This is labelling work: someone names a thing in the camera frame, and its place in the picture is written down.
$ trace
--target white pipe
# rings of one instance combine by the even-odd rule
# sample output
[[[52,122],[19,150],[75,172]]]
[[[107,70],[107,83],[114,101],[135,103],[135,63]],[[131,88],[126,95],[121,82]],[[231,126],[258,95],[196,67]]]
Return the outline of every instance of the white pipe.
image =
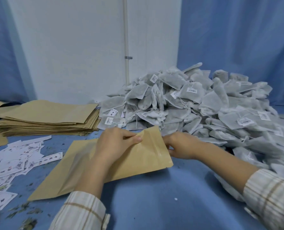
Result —
[[[123,0],[123,17],[124,17],[125,56],[129,56],[129,52],[128,52],[127,0]],[[125,78],[126,78],[126,85],[129,85],[129,59],[125,59]]]

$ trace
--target white wall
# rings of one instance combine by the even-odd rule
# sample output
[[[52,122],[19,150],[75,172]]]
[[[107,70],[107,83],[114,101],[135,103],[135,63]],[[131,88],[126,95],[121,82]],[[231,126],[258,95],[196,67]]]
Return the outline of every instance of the white wall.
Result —
[[[35,98],[85,104],[125,83],[122,0],[7,1]]]
[[[127,0],[130,81],[177,64],[182,0]]]

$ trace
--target blue curtain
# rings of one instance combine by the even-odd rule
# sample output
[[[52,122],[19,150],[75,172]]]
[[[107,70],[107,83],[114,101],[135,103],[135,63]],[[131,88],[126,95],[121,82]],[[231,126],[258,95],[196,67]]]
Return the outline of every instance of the blue curtain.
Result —
[[[178,68],[197,62],[266,81],[284,105],[284,0],[182,0]]]
[[[0,1],[0,100],[24,103],[28,97],[18,70],[6,15]]]

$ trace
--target right hand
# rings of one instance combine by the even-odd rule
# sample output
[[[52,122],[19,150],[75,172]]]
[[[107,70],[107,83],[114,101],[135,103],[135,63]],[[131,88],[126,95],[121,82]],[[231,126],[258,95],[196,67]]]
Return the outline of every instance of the right hand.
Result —
[[[163,137],[163,141],[171,156],[180,159],[199,159],[207,143],[185,132],[174,132]]]

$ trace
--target forearm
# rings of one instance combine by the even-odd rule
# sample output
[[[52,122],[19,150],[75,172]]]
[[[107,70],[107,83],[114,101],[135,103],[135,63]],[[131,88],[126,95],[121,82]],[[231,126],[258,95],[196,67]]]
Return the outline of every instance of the forearm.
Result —
[[[104,158],[95,155],[90,160],[89,166],[83,172],[74,191],[90,193],[100,199],[109,168],[110,164]]]
[[[247,180],[258,167],[236,158],[214,144],[204,142],[202,144],[197,159],[243,194]]]

